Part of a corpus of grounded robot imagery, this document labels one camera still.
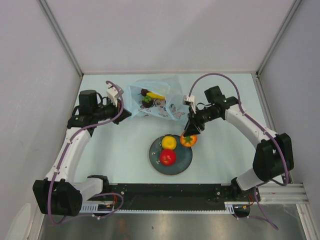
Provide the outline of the orange fake persimmon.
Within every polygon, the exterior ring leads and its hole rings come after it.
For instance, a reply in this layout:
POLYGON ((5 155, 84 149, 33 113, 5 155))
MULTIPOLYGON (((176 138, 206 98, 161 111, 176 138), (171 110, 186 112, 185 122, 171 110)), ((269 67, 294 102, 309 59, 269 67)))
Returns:
POLYGON ((190 135, 190 136, 185 136, 182 134, 180 136, 180 143, 182 146, 191 148, 193 147, 198 141, 198 136, 197 135, 190 135))

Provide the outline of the light blue plastic bag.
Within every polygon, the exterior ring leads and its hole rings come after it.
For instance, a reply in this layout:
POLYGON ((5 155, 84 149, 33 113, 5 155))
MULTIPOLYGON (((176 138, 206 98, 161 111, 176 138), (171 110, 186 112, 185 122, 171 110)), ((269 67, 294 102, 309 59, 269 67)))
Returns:
POLYGON ((124 107, 134 117, 158 117, 185 124, 189 109, 183 104, 183 89, 177 75, 163 79, 140 79, 125 87, 123 100, 124 107), (165 99, 154 99, 153 106, 142 106, 141 89, 164 96, 165 99))

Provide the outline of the yellow fake banana bunch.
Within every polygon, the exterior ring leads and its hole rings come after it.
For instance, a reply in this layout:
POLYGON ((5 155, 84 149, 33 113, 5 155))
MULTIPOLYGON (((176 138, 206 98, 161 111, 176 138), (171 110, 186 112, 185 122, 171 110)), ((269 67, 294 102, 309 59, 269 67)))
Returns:
POLYGON ((164 100, 164 99, 165 99, 164 96, 155 94, 155 93, 153 93, 153 92, 148 92, 146 95, 149 96, 149 97, 152 98, 152 99, 160 99, 160 100, 164 100))

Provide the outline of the yellow fake lemon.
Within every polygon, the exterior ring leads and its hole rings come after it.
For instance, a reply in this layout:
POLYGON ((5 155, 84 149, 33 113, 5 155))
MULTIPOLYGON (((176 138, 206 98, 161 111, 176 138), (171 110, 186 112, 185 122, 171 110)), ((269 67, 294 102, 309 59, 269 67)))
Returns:
POLYGON ((161 146, 163 149, 174 150, 177 147, 177 140, 173 136, 166 135, 161 141, 161 146))

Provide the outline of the red fake apple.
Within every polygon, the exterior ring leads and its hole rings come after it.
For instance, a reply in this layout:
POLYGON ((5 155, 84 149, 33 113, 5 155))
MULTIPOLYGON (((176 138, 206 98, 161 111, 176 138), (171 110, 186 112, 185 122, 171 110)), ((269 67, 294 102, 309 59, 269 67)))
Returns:
POLYGON ((164 149, 161 151, 159 160, 165 166, 171 166, 176 162, 176 153, 171 149, 164 149))

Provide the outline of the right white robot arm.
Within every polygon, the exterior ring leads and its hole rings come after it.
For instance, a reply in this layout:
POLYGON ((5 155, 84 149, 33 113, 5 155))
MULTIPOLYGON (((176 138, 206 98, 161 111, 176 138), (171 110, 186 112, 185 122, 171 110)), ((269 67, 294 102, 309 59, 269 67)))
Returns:
POLYGON ((221 118, 236 127, 255 148, 252 167, 231 181, 230 194, 235 200, 242 201, 253 187, 277 176, 289 175, 294 168, 294 158, 288 134, 263 127, 247 114, 239 98, 225 97, 218 86, 207 89, 204 94, 209 105, 203 109, 196 107, 193 95, 183 97, 183 104, 189 107, 184 137, 199 135, 207 122, 221 118))

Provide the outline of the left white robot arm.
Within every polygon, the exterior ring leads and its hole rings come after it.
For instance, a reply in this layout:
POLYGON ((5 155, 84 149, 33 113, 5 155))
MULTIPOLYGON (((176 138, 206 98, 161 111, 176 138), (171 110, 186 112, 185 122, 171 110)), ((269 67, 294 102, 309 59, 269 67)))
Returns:
POLYGON ((83 202, 110 196, 107 176, 90 175, 85 181, 75 183, 78 163, 94 130, 108 123, 118 125, 131 116, 124 108, 123 90, 118 85, 110 85, 106 93, 106 97, 96 90, 79 93, 78 105, 67 122, 65 139, 52 168, 43 180, 36 180, 32 186, 41 213, 74 217, 83 202))

